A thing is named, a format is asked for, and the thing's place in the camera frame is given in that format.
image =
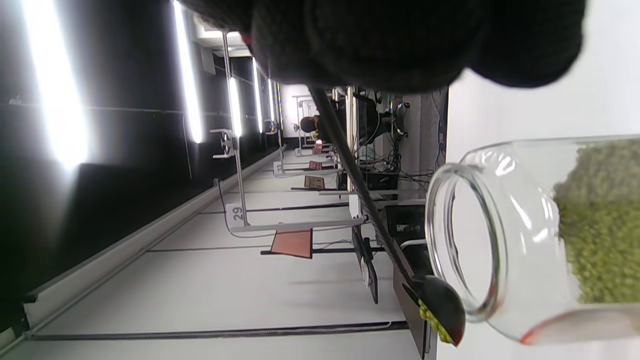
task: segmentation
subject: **gloved hand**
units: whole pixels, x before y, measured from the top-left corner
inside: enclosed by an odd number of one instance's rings
[[[277,81],[402,93],[442,88],[467,67],[506,86],[549,84],[580,52],[586,2],[181,1],[213,26],[240,31]]]

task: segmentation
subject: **ceiling light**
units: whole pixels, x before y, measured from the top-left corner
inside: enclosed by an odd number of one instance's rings
[[[24,0],[31,55],[52,153],[67,167],[87,160],[86,120],[52,0]]]
[[[239,138],[242,136],[242,114],[240,113],[240,96],[235,78],[229,79],[229,95],[231,96],[231,121],[234,136]]]
[[[253,91],[255,92],[255,120],[258,122],[258,130],[262,134],[262,103],[260,102],[260,76],[258,75],[258,65],[255,58],[251,58],[253,63]]]
[[[182,14],[182,6],[178,1],[173,2],[173,11],[175,13],[178,52],[180,54],[180,72],[182,74],[182,89],[184,91],[184,101],[187,108],[186,117],[189,124],[189,132],[191,133],[191,139],[195,143],[200,143],[202,142],[200,105],[198,103],[193,68],[191,66],[191,55],[187,30],[184,24],[184,15]]]

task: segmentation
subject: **white floor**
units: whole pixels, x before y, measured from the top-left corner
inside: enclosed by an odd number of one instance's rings
[[[300,160],[288,153],[289,159]],[[286,192],[292,186],[303,186],[303,177],[275,179],[269,172],[257,172],[245,182],[245,190],[251,192],[246,196],[247,207],[345,202],[337,196]],[[224,201],[239,202],[236,191],[225,194]],[[385,253],[378,253],[374,260],[380,295],[375,305],[354,254],[316,254],[313,260],[261,256],[261,250],[269,249],[273,233],[233,237],[225,227],[222,209],[220,201],[209,206],[38,334],[215,331],[404,320]],[[248,214],[253,225],[349,217],[348,207]],[[374,237],[368,225],[363,232]],[[315,247],[350,247],[330,245],[350,239],[350,234],[350,229],[314,231]],[[408,331],[387,331],[214,340],[27,341],[6,359],[247,359],[262,354],[279,359],[417,358]]]

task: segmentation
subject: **orange sign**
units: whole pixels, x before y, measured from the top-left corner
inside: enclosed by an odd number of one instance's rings
[[[324,178],[319,176],[305,176],[305,188],[324,189]]]
[[[322,154],[322,144],[321,143],[317,143],[314,145],[314,150],[312,152],[314,155],[320,155]]]
[[[311,170],[322,170],[322,163],[319,161],[309,161],[309,168]]]

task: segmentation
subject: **black stand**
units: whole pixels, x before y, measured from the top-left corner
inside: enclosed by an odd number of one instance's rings
[[[360,225],[353,226],[351,228],[351,241],[353,242],[353,250],[355,250],[356,257],[358,258],[358,264],[360,265],[360,271],[362,277],[365,279],[365,285],[371,291],[371,297],[373,303],[378,303],[378,275],[376,274],[376,268],[373,266],[373,251],[374,249],[384,248],[372,248],[369,238],[362,238],[360,232]]]
[[[372,252],[384,251],[383,247],[371,247]],[[349,252],[357,252],[355,248],[344,248],[344,249],[312,249],[311,252],[313,254],[343,254]],[[276,252],[271,252],[270,250],[260,251],[260,255],[282,255]]]

